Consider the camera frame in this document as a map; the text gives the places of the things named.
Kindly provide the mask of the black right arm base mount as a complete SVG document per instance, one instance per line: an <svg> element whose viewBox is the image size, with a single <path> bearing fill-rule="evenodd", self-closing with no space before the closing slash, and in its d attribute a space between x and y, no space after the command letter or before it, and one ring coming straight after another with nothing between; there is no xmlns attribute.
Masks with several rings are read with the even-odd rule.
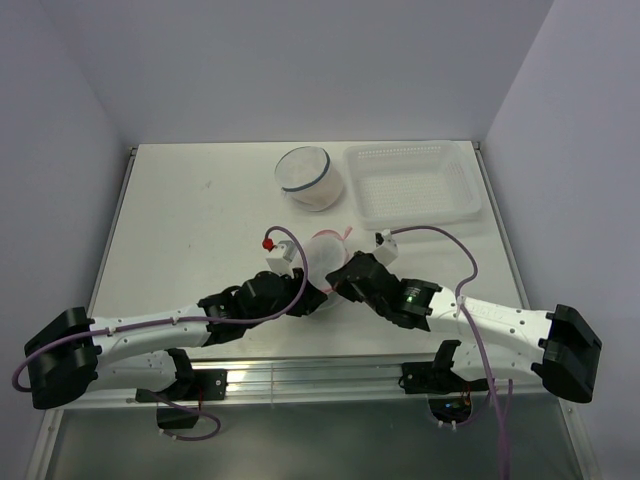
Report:
<svg viewBox="0 0 640 480"><path fill-rule="evenodd" d="M398 385L407 395L436 395L428 401L429 409L438 421L449 424L469 420L472 394L489 391L486 379L464 380L436 361L403 363Z"/></svg>

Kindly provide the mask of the pink trimmed mesh laundry bag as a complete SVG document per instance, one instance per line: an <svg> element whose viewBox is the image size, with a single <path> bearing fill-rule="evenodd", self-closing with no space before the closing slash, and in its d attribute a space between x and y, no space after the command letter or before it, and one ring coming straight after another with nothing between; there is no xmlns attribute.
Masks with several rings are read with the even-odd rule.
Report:
<svg viewBox="0 0 640 480"><path fill-rule="evenodd" d="M318 308L319 311L328 310L341 301L326 280L326 276L342 268L350 259L351 254L345 242L351 232L351 226L348 226L343 233L325 229L314 234L303 244L309 267L308 280L312 286L327 296L327 300Z"/></svg>

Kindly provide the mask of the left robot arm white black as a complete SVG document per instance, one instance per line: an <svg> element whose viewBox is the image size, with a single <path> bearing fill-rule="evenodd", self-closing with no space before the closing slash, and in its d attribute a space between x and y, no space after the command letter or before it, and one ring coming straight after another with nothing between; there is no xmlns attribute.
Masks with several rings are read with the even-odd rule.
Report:
<svg viewBox="0 0 640 480"><path fill-rule="evenodd" d="M182 400L197 382L188 349L238 340L281 315L308 316L327 299L296 268L290 275L260 272L169 312L107 318L71 308L25 344L29 383L14 378L13 386L30 394L38 410L102 390L134 389L143 397Z"/></svg>

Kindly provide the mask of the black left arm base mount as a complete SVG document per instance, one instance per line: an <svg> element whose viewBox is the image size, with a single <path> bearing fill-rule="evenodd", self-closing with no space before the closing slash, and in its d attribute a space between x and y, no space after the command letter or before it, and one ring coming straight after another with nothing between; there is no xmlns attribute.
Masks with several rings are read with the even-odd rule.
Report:
<svg viewBox="0 0 640 480"><path fill-rule="evenodd" d="M225 398L228 372L225 369L194 370L191 379L177 380L166 389L150 392L137 389L135 401L137 403L153 403L154 395L158 395L171 402L196 402L199 410L205 401L221 401ZM160 402L156 410L156 423L161 429L190 430L195 427L198 416L186 413Z"/></svg>

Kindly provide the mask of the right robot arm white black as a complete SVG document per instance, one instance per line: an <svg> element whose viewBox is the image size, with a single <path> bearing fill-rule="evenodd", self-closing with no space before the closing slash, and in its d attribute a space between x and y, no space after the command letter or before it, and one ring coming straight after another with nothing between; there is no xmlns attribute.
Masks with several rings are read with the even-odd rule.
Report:
<svg viewBox="0 0 640 480"><path fill-rule="evenodd" d="M559 304L548 312L460 297L436 283L399 279L363 252L326 279L339 296L400 328L442 336L432 370L443 389L473 383L489 367L496 380L539 377L559 398L593 399L602 341L573 307Z"/></svg>

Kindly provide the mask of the beige bra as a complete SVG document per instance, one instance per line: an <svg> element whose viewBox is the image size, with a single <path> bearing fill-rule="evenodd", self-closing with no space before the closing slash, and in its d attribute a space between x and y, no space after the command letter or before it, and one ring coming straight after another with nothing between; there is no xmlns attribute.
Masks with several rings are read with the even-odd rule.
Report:
<svg viewBox="0 0 640 480"><path fill-rule="evenodd" d="M325 150L321 150L323 172L312 185L303 190L290 192L288 197L294 204L308 211L318 212L331 207L339 200L344 190L344 181Z"/></svg>

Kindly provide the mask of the grey trimmed mesh laundry bag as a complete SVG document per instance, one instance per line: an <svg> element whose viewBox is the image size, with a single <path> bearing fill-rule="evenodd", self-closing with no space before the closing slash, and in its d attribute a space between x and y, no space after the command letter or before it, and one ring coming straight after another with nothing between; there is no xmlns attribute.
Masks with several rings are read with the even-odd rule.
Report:
<svg viewBox="0 0 640 480"><path fill-rule="evenodd" d="M274 169L274 179L284 196L292 204L294 203L288 197L288 193L300 191L311 186L313 181L323 172L321 150L325 149L316 146L298 147L287 152L277 162Z"/></svg>

